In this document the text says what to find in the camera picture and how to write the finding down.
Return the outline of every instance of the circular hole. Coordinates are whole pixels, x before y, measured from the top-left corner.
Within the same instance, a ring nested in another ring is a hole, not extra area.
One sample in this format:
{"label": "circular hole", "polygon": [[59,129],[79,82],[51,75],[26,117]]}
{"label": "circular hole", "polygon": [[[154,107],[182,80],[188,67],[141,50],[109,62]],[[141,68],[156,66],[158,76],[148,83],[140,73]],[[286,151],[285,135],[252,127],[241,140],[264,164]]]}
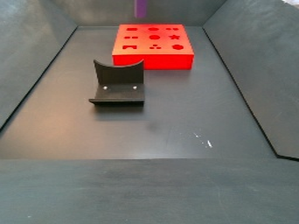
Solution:
{"label": "circular hole", "polygon": [[181,50],[181,49],[182,49],[182,45],[173,45],[173,46],[172,46],[172,49],[174,49],[174,50]]}
{"label": "circular hole", "polygon": [[156,31],[158,31],[158,28],[156,28],[156,27],[150,27],[150,28],[148,28],[148,31],[150,31],[150,32],[156,32]]}
{"label": "circular hole", "polygon": [[150,35],[149,36],[149,39],[158,39],[160,38],[160,36],[157,36],[157,35]]}

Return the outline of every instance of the purple object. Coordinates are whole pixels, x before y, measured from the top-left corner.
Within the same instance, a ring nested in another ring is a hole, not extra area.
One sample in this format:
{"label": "purple object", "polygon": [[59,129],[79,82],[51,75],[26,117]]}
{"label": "purple object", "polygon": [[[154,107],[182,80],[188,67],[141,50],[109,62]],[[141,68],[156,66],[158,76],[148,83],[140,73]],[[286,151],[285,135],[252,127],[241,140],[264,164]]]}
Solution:
{"label": "purple object", "polygon": [[142,18],[145,16],[146,0],[134,0],[134,17]]}

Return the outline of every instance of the black holder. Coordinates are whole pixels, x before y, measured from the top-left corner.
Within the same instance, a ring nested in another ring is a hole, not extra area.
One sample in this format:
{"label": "black holder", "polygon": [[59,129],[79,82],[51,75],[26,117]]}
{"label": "black holder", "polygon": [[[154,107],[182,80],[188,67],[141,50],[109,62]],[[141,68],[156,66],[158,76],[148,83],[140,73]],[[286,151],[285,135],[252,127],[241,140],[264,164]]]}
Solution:
{"label": "black holder", "polygon": [[97,93],[93,104],[144,104],[144,62],[129,66],[107,66],[93,60],[97,72]]}

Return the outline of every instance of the gray floor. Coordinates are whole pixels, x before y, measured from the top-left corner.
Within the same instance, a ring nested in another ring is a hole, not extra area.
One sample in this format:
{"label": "gray floor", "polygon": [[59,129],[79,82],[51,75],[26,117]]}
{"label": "gray floor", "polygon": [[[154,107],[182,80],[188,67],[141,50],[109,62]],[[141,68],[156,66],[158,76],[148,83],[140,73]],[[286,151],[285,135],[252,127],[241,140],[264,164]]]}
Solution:
{"label": "gray floor", "polygon": [[94,108],[91,60],[115,27],[78,28],[0,134],[0,158],[273,158],[200,27],[190,71],[145,71],[144,107]]}

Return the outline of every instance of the red shape sorter box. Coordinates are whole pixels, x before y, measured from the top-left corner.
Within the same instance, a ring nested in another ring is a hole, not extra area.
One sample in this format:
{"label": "red shape sorter box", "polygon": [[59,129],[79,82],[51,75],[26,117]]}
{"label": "red shape sorter box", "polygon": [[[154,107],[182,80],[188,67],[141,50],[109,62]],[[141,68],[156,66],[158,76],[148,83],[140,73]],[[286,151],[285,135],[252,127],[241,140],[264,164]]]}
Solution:
{"label": "red shape sorter box", "polygon": [[111,52],[114,66],[144,60],[144,69],[192,69],[192,45],[181,24],[121,24]]}

